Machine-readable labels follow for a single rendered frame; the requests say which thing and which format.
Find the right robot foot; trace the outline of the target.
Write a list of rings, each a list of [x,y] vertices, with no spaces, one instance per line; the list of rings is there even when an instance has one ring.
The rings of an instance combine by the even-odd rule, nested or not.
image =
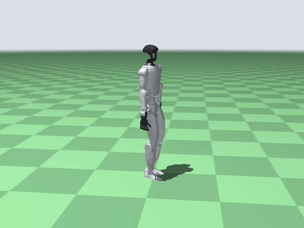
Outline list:
[[[148,172],[145,173],[144,175],[146,178],[150,178],[150,179],[153,179],[153,180],[158,180],[158,181],[161,181],[162,178],[158,177],[157,175],[155,175],[154,173],[152,175],[148,175]]]

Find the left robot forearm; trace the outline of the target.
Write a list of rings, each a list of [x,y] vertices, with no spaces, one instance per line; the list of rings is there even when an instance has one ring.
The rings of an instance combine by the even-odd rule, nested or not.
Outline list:
[[[161,104],[161,100],[162,100],[161,96],[162,96],[162,90],[159,90],[159,94],[156,95],[156,103],[158,106],[160,106],[160,104]]]

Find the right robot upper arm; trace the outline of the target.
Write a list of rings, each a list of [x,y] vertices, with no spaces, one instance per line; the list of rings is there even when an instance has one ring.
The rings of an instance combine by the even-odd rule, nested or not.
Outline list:
[[[145,89],[146,87],[146,81],[147,81],[147,76],[148,76],[148,68],[144,67],[141,68],[138,71],[138,76],[139,76],[139,88],[140,88],[140,92],[142,90],[145,91],[145,97],[147,97],[149,95],[149,91]]]

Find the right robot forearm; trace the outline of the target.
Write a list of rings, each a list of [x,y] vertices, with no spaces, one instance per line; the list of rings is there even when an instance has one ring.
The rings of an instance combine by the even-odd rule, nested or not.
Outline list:
[[[141,116],[144,116],[145,117],[145,112],[147,112],[148,110],[148,107],[147,107],[147,98],[145,98],[145,91],[142,90],[140,92],[140,96],[139,96],[139,99],[140,99],[140,102],[141,102]]]

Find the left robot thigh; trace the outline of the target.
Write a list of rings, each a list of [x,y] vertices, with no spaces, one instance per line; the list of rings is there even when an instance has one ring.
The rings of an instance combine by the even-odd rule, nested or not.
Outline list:
[[[156,145],[160,145],[165,132],[165,119],[163,115],[163,111],[160,106],[158,106],[157,113],[156,113],[157,121],[158,121],[158,127],[159,127],[159,137]]]

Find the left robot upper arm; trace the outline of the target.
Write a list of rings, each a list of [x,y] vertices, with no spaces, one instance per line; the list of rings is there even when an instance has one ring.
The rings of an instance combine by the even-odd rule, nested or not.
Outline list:
[[[159,65],[159,67],[160,67],[160,74],[161,74],[161,72],[162,72],[162,66]],[[160,80],[161,80],[161,76],[160,76]],[[163,89],[163,84],[160,82],[160,89],[159,90],[162,90],[162,89]]]

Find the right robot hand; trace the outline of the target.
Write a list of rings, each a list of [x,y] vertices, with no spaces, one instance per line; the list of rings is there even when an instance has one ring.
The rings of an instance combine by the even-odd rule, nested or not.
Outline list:
[[[147,125],[150,126],[150,124],[148,123],[148,120],[146,119],[147,118],[147,112],[145,112],[145,117],[141,116],[141,118],[142,119],[140,121],[140,128],[143,129],[143,130],[145,130],[145,131],[149,130]]]

